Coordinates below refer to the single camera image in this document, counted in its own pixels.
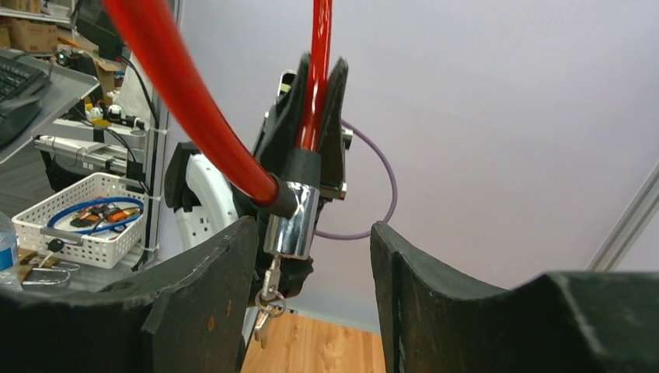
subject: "keyboard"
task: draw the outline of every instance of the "keyboard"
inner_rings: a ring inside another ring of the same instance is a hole
[[[43,70],[22,63],[20,58],[0,56],[0,102],[33,95],[49,83]]]

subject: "coiled blue cable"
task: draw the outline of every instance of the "coiled blue cable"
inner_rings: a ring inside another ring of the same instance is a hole
[[[131,223],[133,221],[136,221],[140,218],[142,215],[142,212],[144,211],[144,204],[142,203],[141,200],[137,198],[131,198],[131,197],[108,197],[108,198],[99,198],[97,200],[88,200],[86,202],[82,202],[81,204],[76,204],[71,207],[67,207],[64,210],[58,212],[55,214],[54,217],[52,217],[46,226],[48,228],[54,228],[55,224],[58,223],[63,218],[66,218],[68,215],[73,214],[74,212],[78,212],[84,208],[92,207],[92,206],[97,206],[99,204],[116,204],[119,202],[124,202],[124,203],[129,203],[129,204],[136,204],[137,207],[140,209],[140,214],[137,216],[130,217],[126,220],[118,221],[116,223],[104,225],[103,227],[98,227],[98,228],[92,228],[92,229],[83,229],[79,231],[72,231],[74,233],[78,233],[80,235],[88,235],[91,233],[98,233],[98,232],[103,232],[103,231],[108,231],[111,229],[114,229],[116,227],[120,227],[122,225],[126,225],[128,223]]]

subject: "computer mouse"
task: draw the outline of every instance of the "computer mouse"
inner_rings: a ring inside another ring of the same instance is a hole
[[[0,102],[0,146],[16,139],[41,112],[36,96],[16,97]]]

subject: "red tube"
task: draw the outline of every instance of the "red tube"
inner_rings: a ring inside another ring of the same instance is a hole
[[[327,71],[330,67],[332,40],[332,0],[314,0],[311,67],[305,95],[305,111],[298,132],[298,148],[318,151],[323,125],[323,107],[327,92]]]
[[[104,0],[153,86],[208,159],[236,187],[267,206],[277,183],[242,145],[215,105],[163,0]]]

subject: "white panel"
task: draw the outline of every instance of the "white panel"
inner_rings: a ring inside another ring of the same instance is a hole
[[[659,215],[650,220],[615,270],[659,271]]]
[[[311,7],[185,2],[188,46],[248,148],[279,74],[309,48]],[[343,116],[399,179],[392,226],[500,286],[584,269],[659,159],[659,2],[361,0],[334,15],[333,56],[350,63]],[[347,161],[348,198],[326,208],[324,230],[368,229],[389,204],[377,157],[355,141]],[[173,222],[163,215],[166,253]],[[317,239],[312,255],[291,305],[377,329],[368,241]]]

